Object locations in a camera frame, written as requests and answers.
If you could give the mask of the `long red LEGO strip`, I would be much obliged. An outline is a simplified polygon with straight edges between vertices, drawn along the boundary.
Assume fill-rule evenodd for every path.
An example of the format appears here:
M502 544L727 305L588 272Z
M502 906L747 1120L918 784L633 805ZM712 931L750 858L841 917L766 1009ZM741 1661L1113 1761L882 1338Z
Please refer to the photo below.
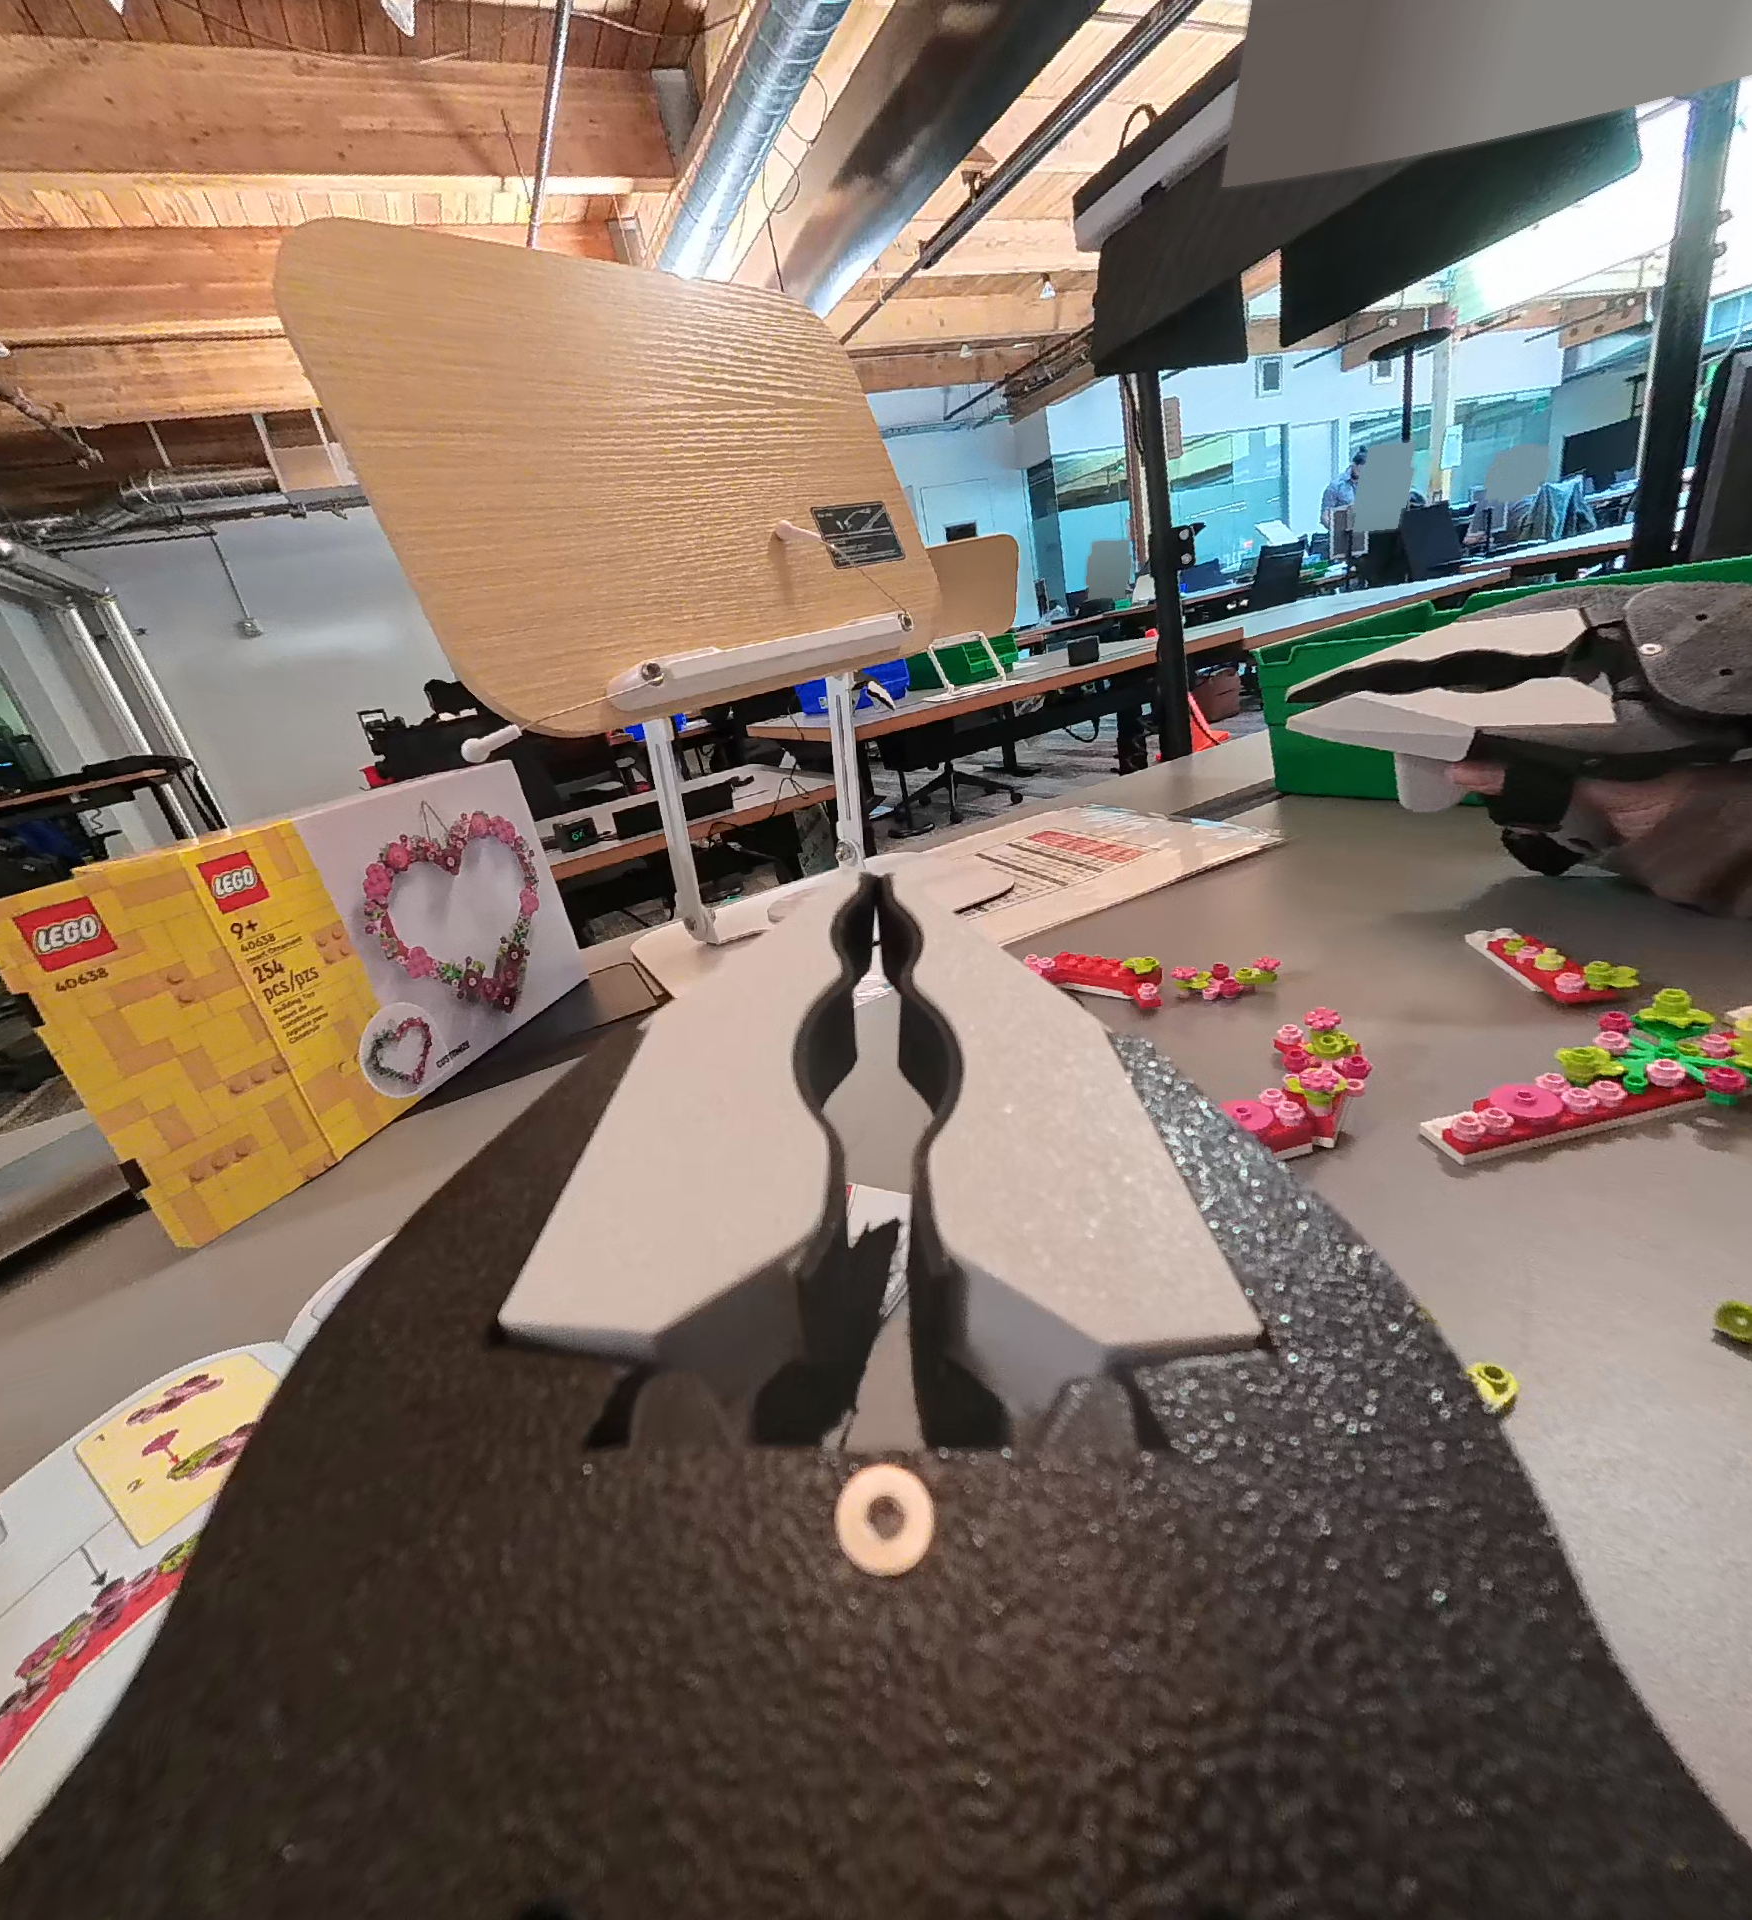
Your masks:
M1752 1002L1711 1015L1664 987L1631 1012L1606 1012L1592 1041L1556 1066L1503 1083L1471 1108L1427 1120L1421 1139L1455 1163L1613 1134L1679 1110L1752 1100Z

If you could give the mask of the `lego instruction booklet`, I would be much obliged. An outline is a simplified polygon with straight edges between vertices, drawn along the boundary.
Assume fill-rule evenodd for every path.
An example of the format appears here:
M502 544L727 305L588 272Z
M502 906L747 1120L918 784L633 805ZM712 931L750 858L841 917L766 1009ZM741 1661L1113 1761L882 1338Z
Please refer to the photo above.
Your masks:
M340 1267L283 1336L147 1381L0 1496L0 1859L116 1709L266 1407L383 1249ZM243 1697L263 1702L310 1639L348 1667L369 1658L390 1702L426 1665L404 1646L479 1611L450 1567L447 1418L375 1425L339 1364L304 1370L290 1423L313 1452L293 1477L287 1440L266 1440L239 1537L214 1555L214 1598L242 1602L230 1651Z

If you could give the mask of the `black light stand pole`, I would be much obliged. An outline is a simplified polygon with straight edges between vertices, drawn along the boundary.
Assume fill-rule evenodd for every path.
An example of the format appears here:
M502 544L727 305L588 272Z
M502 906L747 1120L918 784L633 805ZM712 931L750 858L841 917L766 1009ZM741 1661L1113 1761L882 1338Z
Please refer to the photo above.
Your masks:
M1155 631L1155 731L1160 760L1195 751L1189 662L1179 597L1178 540L1172 524L1168 427L1157 371L1120 375L1127 417L1132 533L1144 540Z

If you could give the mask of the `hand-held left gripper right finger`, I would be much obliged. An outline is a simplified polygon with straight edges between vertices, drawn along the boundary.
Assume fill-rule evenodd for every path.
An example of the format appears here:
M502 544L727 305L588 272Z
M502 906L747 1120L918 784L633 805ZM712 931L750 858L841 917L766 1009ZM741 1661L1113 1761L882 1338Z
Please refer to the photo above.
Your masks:
M924 1442L999 1450L1078 1380L1264 1341L1197 1197L1078 1002L905 874L878 881L912 1162L912 1387Z

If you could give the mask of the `red lego brick with flowers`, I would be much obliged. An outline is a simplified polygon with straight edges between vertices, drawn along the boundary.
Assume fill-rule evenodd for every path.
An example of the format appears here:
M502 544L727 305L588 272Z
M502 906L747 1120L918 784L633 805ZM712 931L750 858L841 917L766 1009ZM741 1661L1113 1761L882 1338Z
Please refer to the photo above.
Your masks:
M1125 998L1144 1012L1161 1009L1161 963L1151 956L1084 952L1027 954L1025 965L1064 992Z

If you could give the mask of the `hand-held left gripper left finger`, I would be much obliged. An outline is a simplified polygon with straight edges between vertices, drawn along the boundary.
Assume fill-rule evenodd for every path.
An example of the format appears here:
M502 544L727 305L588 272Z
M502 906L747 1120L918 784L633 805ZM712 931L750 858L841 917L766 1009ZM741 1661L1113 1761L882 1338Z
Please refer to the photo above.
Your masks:
M658 1015L499 1309L732 1403L850 1403L888 1271L849 1255L825 1117L857 1061L878 887L838 875Z

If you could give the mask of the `stacked pink flower lego piece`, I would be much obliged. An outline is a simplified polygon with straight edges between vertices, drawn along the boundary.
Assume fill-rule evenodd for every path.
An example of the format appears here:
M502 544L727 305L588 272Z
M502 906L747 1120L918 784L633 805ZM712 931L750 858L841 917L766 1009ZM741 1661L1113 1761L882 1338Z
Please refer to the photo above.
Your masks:
M1272 1057L1272 1085L1224 1100L1224 1117L1279 1162L1333 1149L1349 1108L1368 1089L1372 1062L1365 1045L1336 1009L1317 1007L1276 1030Z

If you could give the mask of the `thick black pole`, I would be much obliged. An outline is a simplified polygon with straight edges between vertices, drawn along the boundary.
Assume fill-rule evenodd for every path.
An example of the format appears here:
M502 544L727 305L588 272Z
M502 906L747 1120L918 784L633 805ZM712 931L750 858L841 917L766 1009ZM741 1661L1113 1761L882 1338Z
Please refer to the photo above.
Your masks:
M1737 87L1737 80L1728 80L1688 100L1677 215L1642 417L1627 571L1661 571L1674 561Z

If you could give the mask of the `small wooden book stand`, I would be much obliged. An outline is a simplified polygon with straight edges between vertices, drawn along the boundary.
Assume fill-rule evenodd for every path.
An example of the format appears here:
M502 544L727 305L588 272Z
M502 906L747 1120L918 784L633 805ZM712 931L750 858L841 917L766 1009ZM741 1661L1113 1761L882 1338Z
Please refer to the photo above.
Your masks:
M995 637L1013 630L1021 580L1021 553L1013 536L931 544L926 554L936 573L940 605L915 622L915 637L940 645L969 635Z

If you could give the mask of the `black overhead light panels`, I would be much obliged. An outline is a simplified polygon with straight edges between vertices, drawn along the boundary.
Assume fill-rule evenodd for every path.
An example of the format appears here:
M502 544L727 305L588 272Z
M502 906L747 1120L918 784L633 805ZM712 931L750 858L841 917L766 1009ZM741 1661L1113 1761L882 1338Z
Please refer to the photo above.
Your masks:
M1100 375L1247 356L1624 180L1644 80L1552 3L1251 3L1244 40L1078 192Z

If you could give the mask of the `large wooden book stand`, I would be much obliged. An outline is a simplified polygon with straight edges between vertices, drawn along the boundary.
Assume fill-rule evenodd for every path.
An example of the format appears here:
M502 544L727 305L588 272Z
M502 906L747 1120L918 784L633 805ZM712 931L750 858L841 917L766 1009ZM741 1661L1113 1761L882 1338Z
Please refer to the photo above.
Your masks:
M834 332L745 287L329 220L283 239L290 346L458 677L521 731L637 723L676 913L671 722L822 677L862 861L850 680L943 590Z

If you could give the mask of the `small red LEGO strip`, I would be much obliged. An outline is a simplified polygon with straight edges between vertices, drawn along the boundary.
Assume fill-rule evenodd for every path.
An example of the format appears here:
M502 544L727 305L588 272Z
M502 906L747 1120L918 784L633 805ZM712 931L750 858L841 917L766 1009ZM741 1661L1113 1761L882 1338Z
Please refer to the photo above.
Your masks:
M1465 934L1464 942L1500 972L1558 1007L1617 1004L1642 988L1638 972L1628 965L1579 961L1517 928L1476 930Z

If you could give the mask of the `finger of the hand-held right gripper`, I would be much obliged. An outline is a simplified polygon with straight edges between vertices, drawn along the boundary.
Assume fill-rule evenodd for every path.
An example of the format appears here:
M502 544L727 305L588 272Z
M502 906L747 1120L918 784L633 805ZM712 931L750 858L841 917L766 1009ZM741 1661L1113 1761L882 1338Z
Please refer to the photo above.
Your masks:
M1580 607L1460 618L1296 682L1296 707L1372 700L1412 707L1608 707L1608 682L1584 662Z
M1570 728L1608 728L1613 713L1604 680L1549 675L1500 690L1349 684L1295 711L1286 730L1389 753L1396 800L1412 813L1440 813L1464 798L1448 769L1476 759L1482 731L1541 730L1545 739L1556 739Z

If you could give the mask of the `yellow lego set box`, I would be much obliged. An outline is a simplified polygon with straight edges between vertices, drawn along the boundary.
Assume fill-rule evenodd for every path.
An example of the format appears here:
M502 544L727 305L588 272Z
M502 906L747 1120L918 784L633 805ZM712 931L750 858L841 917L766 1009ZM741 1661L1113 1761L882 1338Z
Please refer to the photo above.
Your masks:
M0 900L0 978L176 1247L319 1178L587 975L514 764Z

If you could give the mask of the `person's right hand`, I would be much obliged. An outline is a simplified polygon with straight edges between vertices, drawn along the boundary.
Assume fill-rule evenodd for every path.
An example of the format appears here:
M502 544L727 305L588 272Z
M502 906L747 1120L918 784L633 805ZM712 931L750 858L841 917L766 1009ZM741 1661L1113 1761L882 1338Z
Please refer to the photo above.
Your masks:
M1577 781L1554 834L1644 893L1752 919L1752 760Z

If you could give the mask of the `silver ventilation duct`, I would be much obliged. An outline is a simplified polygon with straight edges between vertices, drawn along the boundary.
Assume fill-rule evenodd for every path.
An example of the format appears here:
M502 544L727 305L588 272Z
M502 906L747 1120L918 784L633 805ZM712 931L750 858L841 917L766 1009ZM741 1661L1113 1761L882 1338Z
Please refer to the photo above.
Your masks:
M831 313L1094 10L747 3L649 259Z

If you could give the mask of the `green plastic bin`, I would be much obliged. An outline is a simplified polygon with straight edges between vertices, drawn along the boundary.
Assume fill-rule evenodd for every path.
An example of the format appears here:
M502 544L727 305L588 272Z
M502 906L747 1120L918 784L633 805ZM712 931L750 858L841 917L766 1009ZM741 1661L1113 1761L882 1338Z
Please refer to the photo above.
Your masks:
M1272 784L1291 797L1396 800L1391 759L1375 748L1319 739L1295 731L1295 686L1336 665L1365 660L1384 648L1423 631L1453 622L1464 612L1501 610L1515 605L1526 610L1552 590L1644 588L1667 583L1741 583L1752 584L1752 554L1689 562L1661 571L1591 573L1561 584L1521 584L1515 588L1453 588L1436 601L1399 603L1365 614L1340 616L1311 634L1296 624L1247 643L1272 734Z

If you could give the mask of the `clear bag with printed sheet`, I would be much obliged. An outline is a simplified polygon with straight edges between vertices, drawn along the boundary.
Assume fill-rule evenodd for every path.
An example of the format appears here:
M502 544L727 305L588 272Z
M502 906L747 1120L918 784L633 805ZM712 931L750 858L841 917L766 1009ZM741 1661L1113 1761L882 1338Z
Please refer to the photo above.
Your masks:
M1007 818L938 850L1008 877L1008 889L977 906L985 917L1081 917L1108 904L1161 891L1283 842L1272 828L1213 818L1173 818L1118 807L1063 807Z

